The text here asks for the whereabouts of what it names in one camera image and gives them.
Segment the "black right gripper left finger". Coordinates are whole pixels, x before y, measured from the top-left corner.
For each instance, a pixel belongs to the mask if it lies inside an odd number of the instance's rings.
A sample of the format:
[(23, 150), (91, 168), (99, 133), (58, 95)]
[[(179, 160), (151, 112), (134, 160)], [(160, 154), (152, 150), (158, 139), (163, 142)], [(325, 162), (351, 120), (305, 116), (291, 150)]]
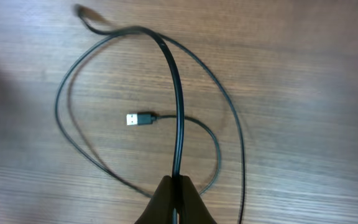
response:
[(172, 178), (164, 176), (135, 224), (170, 224), (173, 221), (174, 194)]

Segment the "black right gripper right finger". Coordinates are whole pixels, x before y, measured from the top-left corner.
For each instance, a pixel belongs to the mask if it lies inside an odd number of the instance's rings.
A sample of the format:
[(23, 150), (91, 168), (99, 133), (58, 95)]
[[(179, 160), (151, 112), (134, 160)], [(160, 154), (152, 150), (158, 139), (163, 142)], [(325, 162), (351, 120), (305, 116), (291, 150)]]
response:
[(177, 187), (179, 224), (217, 224), (188, 176), (181, 175)]

